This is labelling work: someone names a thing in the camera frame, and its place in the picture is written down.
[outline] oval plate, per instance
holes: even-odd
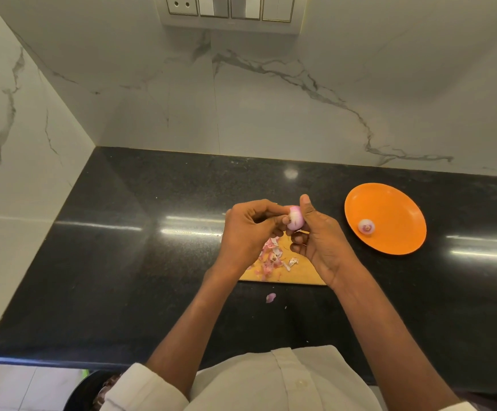
[[[422,211],[402,191],[382,183],[365,183],[352,189],[344,204],[353,232],[365,244],[391,255],[416,251],[426,240],[426,220]],[[359,232],[359,222],[370,219],[375,231]]]

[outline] small onion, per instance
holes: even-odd
[[[304,217],[302,216],[302,211],[300,206],[290,207],[290,223],[286,226],[291,231],[298,231],[304,226]]]
[[[370,219],[363,219],[359,222],[359,232],[364,233],[365,235],[370,235],[374,232],[374,229],[374,222]]]

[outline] cutting board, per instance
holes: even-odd
[[[288,264],[291,258],[297,258],[298,264],[294,264],[290,271],[284,266],[276,268],[273,270],[272,274],[265,280],[262,280],[262,275],[257,272],[262,270],[262,262],[256,260],[253,267],[247,269],[245,273],[241,276],[240,280],[243,281],[264,281],[268,283],[290,283],[290,284],[315,284],[315,285],[326,285],[317,271],[313,267],[313,264],[309,260],[300,254],[296,254],[290,250],[290,244],[292,243],[290,237],[283,235],[278,239],[279,248],[283,252],[281,255],[281,261]]]

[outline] granite countertop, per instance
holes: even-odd
[[[416,253],[381,254],[348,228],[344,199],[366,182],[422,209],[428,234]],[[126,148],[93,152],[0,321],[0,361],[122,369],[147,359],[217,255],[222,224],[212,220],[237,202],[296,204],[302,193],[340,221],[447,382],[497,393],[497,177]],[[202,367],[325,344],[373,381],[331,290],[240,282]]]

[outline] wall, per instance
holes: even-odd
[[[0,317],[93,149],[0,18]]]
[[[497,0],[309,0],[299,37],[0,0],[96,144],[497,175]]]

